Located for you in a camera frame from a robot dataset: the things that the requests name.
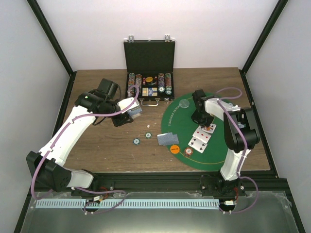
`deck of cards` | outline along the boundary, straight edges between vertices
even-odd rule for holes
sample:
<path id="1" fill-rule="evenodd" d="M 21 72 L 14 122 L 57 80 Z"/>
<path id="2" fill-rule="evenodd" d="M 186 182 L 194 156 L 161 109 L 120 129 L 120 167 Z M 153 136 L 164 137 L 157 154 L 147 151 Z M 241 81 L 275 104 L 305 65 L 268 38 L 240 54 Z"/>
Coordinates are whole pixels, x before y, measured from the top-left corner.
<path id="1" fill-rule="evenodd" d="M 210 140 L 211 136 L 210 133 L 213 133 L 216 128 L 215 124 L 211 124 L 209 127 L 206 126 L 199 126 L 193 133 L 192 139 L 188 143 L 189 146 L 194 148 L 200 153 L 203 153 L 207 142 Z"/>

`white cable carrier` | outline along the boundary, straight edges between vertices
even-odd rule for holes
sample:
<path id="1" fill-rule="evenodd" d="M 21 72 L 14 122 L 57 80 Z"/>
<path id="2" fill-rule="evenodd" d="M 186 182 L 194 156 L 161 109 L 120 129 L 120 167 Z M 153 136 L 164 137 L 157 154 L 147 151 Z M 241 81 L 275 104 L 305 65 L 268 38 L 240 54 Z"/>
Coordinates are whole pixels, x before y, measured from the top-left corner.
<path id="1" fill-rule="evenodd" d="M 121 199 L 106 199 L 98 203 L 91 203 L 86 208 L 109 209 L 119 203 Z M 41 199 L 36 208 L 67 208 L 80 209 L 86 204 L 86 199 Z M 126 199 L 116 209 L 210 209 L 218 210 L 218 199 Z"/>

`poker chip case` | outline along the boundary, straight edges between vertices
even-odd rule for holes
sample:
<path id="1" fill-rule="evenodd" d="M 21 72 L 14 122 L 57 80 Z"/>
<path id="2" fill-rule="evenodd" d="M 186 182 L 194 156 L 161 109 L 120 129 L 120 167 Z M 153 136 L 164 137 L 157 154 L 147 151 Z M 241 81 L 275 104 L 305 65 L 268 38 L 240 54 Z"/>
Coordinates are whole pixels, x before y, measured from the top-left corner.
<path id="1" fill-rule="evenodd" d="M 134 84 L 135 79 L 135 83 L 140 84 L 139 101 L 174 99 L 174 40 L 129 38 L 124 41 L 124 52 L 127 67 L 126 98 L 134 96 L 134 91 L 128 93 L 128 88 Z"/>

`white wall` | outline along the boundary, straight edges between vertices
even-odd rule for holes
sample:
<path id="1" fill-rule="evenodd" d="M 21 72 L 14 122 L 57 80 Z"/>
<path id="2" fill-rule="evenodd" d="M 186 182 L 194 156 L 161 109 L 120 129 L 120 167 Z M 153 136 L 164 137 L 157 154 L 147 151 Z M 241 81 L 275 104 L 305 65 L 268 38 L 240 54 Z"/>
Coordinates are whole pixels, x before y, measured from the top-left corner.
<path id="1" fill-rule="evenodd" d="M 126 68 L 123 39 L 177 41 L 174 67 L 242 68 L 277 0 L 38 0 L 72 68 Z"/>
<path id="2" fill-rule="evenodd" d="M 289 1 L 247 73 L 281 177 L 311 232 L 311 1 Z"/>
<path id="3" fill-rule="evenodd" d="M 1 1 L 0 22 L 0 226 L 13 232 L 30 187 L 26 156 L 51 138 L 69 76 L 27 1 Z"/>

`black metal frame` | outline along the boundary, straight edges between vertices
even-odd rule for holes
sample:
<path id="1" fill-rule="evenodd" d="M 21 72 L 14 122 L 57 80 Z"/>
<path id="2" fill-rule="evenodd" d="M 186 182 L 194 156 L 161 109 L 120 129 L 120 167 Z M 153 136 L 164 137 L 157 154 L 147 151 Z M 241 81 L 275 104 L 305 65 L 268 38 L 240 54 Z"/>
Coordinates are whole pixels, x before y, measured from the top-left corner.
<path id="1" fill-rule="evenodd" d="M 262 124 L 256 109 L 256 105 L 254 104 L 254 100 L 251 94 L 251 90 L 249 88 L 246 73 L 255 60 L 256 55 L 258 54 L 260 48 L 262 47 L 264 41 L 266 40 L 269 32 L 273 28 L 275 22 L 280 16 L 283 8 L 285 7 L 288 0 L 279 0 L 276 4 L 271 16 L 269 17 L 266 26 L 264 27 L 262 33 L 260 34 L 252 52 L 250 53 L 244 67 L 240 70 L 241 79 L 243 81 L 248 100 L 252 106 L 252 109 L 255 113 L 256 122 L 259 127 L 259 132 L 261 135 L 262 143 L 267 155 L 267 159 L 270 165 L 270 170 L 267 171 L 243 171 L 242 175 L 249 176 L 253 178 L 258 187 L 262 191 L 284 191 L 288 200 L 292 203 L 291 209 L 293 215 L 296 220 L 296 224 L 299 232 L 304 233 L 304 227 L 302 225 L 299 213 L 297 211 L 294 199 L 292 197 L 290 188 L 288 186 L 287 180 L 278 178 L 276 166 L 274 164 L 267 139 L 264 134 L 264 130 L 262 128 Z M 51 44 L 53 45 L 57 55 L 59 56 L 61 62 L 63 63 L 66 71 L 70 75 L 70 79 L 66 88 L 65 96 L 61 105 L 61 109 L 57 118 L 57 122 L 54 128 L 53 135 L 59 130 L 61 125 L 63 124 L 66 108 L 68 105 L 68 101 L 70 98 L 71 90 L 73 88 L 76 72 L 70 67 L 68 60 L 66 59 L 60 45 L 57 42 L 57 39 L 52 32 L 46 18 L 44 17 L 38 3 L 36 0 L 27 0 L 29 5 L 31 6 L 34 14 L 36 15 L 38 21 L 40 22 L 44 32 L 49 38 Z M 201 189 L 202 182 L 209 182 L 212 177 L 216 176 L 217 172 L 151 172 L 151 173 L 95 173 L 100 180 L 105 183 L 112 183 L 115 189 L 125 190 L 127 192 L 134 191 L 197 191 L 201 190 L 203 195 L 210 195 L 209 192 Z M 254 191 L 255 188 L 253 184 L 249 181 L 242 182 L 245 191 Z M 36 184 L 36 191 L 48 191 L 48 189 L 41 184 Z M 214 195 L 215 198 L 223 198 L 217 195 Z M 28 209 L 29 202 L 31 200 L 31 194 L 28 193 L 26 197 L 26 201 L 24 203 L 21 215 L 18 219 L 17 226 L 15 228 L 16 233 L 20 232 L 22 228 L 23 221 L 25 219 L 25 215 Z"/>

